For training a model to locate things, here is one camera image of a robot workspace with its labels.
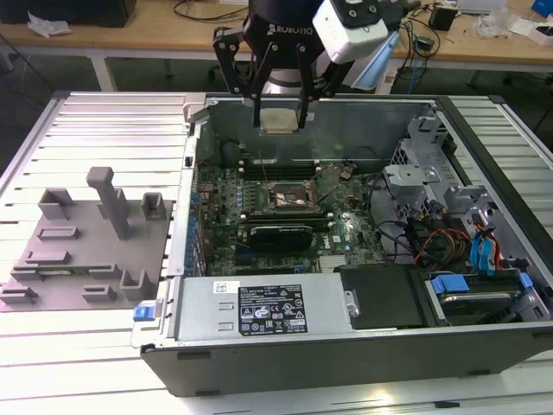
gray post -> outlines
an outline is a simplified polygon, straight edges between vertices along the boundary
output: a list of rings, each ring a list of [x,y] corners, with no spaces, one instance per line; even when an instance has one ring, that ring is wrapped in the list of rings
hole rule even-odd
[[[98,192],[104,212],[113,225],[118,238],[127,239],[129,235],[127,203],[124,197],[118,198],[117,192],[111,185],[112,179],[113,170],[111,167],[92,167],[86,176],[88,185]]]

warning label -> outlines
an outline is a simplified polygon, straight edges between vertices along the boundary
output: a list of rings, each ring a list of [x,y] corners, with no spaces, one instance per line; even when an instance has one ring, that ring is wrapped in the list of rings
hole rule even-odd
[[[240,287],[238,320],[241,335],[307,333],[302,286]]]

robotiq logo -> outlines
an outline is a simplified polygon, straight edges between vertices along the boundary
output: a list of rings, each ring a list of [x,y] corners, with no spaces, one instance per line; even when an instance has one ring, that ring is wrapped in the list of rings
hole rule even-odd
[[[267,35],[271,36],[275,33],[287,33],[289,35],[312,35],[313,28],[287,28],[277,24],[269,23],[269,31]]]

black box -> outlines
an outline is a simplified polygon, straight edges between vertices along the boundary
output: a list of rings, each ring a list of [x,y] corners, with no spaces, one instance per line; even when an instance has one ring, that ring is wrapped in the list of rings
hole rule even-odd
[[[434,30],[443,30],[447,32],[451,28],[451,24],[458,12],[459,9],[454,7],[444,7],[437,4],[432,9],[429,26]]]
[[[26,23],[27,11],[41,19],[122,28],[137,0],[0,0],[2,23]]]

cpu socket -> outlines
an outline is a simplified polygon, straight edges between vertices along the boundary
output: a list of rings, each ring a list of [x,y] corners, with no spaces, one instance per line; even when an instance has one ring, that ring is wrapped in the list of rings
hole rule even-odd
[[[273,182],[268,185],[269,201],[276,209],[306,209],[314,207],[310,182]]]

